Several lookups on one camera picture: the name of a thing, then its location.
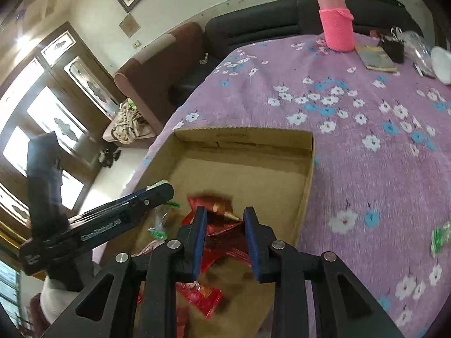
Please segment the clear plastic cup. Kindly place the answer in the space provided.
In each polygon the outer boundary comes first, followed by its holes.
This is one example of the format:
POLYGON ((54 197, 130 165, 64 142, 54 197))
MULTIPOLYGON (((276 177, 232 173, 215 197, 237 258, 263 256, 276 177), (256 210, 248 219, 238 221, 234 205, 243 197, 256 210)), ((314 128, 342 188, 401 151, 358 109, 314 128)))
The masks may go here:
POLYGON ((401 33, 400 40, 404 43, 404 53, 413 61, 420 75, 434 78, 430 53, 421 35, 414 31, 405 31, 401 33))

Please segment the patterned bag on stool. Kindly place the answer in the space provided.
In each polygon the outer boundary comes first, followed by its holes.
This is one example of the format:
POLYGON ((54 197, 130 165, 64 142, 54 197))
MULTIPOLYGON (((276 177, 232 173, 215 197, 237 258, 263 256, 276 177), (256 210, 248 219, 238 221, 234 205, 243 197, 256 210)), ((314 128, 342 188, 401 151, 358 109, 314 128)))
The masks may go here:
POLYGON ((127 98, 113 120, 111 136, 119 143, 130 144, 145 137, 153 137, 154 132, 134 101, 127 98))

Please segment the cardboard box tray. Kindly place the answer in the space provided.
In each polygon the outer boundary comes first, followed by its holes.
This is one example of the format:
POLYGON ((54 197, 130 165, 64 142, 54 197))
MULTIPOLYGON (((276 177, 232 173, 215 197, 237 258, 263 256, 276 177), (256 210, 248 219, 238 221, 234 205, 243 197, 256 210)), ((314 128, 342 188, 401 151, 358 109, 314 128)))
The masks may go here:
MULTIPOLYGON (((170 182, 180 205, 169 226, 171 237, 190 212, 187 198, 214 194, 230 199, 236 215, 253 207, 260 223, 295 245, 309 199, 314 154, 313 135, 304 130, 178 130, 151 146, 149 164, 138 169, 127 192, 170 182)), ((211 318, 190 308, 188 337, 253 337, 275 300, 272 284, 258 283, 248 266, 229 257, 210 267, 200 281, 219 288, 223 300, 211 318)))

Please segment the red foil snack bag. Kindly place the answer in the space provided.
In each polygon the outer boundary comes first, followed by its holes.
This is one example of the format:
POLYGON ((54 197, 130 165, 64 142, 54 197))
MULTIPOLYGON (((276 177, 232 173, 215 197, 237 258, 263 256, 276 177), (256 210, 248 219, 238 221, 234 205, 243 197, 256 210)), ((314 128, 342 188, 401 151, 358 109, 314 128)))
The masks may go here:
POLYGON ((215 194, 188 195, 191 211, 182 220, 183 225, 192 224, 198 207, 207 212, 207 227, 201 272, 206 272, 223 257, 230 257, 251 266, 248 256, 244 221, 235 215, 232 199, 215 194))

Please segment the wooden glass door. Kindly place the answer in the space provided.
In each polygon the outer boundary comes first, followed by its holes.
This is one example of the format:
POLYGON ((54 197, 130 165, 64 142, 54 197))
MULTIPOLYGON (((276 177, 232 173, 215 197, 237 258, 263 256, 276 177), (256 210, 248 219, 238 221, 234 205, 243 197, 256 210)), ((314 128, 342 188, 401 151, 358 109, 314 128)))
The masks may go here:
POLYGON ((23 242, 28 227, 27 154, 31 139, 53 132, 63 167, 63 211, 76 214, 109 148, 103 134, 123 94, 66 22, 1 83, 1 231, 23 242))

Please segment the small red snack packet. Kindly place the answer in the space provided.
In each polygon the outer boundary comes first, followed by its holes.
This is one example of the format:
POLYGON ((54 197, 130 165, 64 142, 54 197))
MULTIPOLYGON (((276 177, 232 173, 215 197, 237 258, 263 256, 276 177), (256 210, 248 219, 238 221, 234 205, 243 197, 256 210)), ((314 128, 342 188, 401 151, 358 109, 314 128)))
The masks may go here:
POLYGON ((222 292, 199 282, 176 283, 176 290, 206 319, 211 318, 222 300, 222 292))

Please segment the green clear candy packet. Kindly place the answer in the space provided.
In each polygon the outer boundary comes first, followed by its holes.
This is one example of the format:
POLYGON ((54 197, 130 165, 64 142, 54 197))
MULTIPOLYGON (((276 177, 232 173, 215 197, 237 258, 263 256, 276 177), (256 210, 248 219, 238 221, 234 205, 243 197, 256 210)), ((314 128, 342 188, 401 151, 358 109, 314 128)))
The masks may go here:
POLYGON ((175 201, 168 201, 157 206, 154 212, 153 223, 147 229, 147 232, 158 240, 166 240, 168 238, 165 228, 171 214, 180 209, 180 204, 175 201))

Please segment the clear green-edged snack bag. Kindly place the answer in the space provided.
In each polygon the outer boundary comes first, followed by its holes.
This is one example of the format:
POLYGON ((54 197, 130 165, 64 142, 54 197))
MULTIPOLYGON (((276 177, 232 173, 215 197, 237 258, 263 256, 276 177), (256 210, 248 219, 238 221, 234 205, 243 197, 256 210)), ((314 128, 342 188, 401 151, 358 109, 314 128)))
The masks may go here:
POLYGON ((441 249, 450 243, 451 223, 447 221, 443 226, 434 228, 430 238, 430 252, 435 258, 441 249))

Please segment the small black box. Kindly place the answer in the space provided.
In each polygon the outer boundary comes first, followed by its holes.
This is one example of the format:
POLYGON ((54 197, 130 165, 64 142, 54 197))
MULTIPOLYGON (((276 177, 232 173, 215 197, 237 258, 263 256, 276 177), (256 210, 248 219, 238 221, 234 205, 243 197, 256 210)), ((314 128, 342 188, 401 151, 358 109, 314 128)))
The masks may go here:
POLYGON ((394 63, 404 63, 404 43, 396 39, 383 38, 380 46, 394 63))

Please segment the purple floral tablecloth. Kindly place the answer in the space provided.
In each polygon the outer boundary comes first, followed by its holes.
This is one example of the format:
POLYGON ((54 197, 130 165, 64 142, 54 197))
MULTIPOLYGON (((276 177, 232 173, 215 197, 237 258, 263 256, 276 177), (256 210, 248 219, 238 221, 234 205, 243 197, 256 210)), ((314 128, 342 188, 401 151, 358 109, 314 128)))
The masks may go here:
POLYGON ((131 192, 175 129, 309 130, 313 186, 300 248, 334 250, 405 337, 428 337, 450 296, 450 252, 430 235, 450 219, 450 88, 404 63, 367 70, 321 36, 233 50, 176 110, 131 177, 131 192))

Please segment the small grey notebook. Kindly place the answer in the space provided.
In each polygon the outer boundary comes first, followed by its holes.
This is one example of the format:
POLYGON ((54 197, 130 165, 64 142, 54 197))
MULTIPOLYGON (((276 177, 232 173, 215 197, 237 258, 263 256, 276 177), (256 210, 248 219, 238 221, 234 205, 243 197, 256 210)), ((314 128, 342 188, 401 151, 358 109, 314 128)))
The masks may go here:
POLYGON ((368 70, 396 72, 397 67, 381 46, 357 45, 355 51, 368 70))

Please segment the pink sleeved bottle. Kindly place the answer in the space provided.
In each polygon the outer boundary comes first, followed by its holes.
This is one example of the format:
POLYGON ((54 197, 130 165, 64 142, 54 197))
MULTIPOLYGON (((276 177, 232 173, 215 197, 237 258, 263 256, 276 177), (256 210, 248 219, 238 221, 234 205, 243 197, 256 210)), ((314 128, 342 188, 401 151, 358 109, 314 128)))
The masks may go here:
POLYGON ((336 52, 355 49, 354 17, 345 0, 317 0, 326 46, 336 52))

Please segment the white plastic jar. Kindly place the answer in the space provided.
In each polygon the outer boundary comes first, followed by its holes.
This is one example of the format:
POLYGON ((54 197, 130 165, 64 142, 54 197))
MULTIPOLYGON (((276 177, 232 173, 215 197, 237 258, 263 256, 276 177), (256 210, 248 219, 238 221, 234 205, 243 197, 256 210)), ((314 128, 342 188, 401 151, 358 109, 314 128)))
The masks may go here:
POLYGON ((431 51, 431 62, 435 76, 446 86, 451 85, 451 53, 439 46, 431 51))

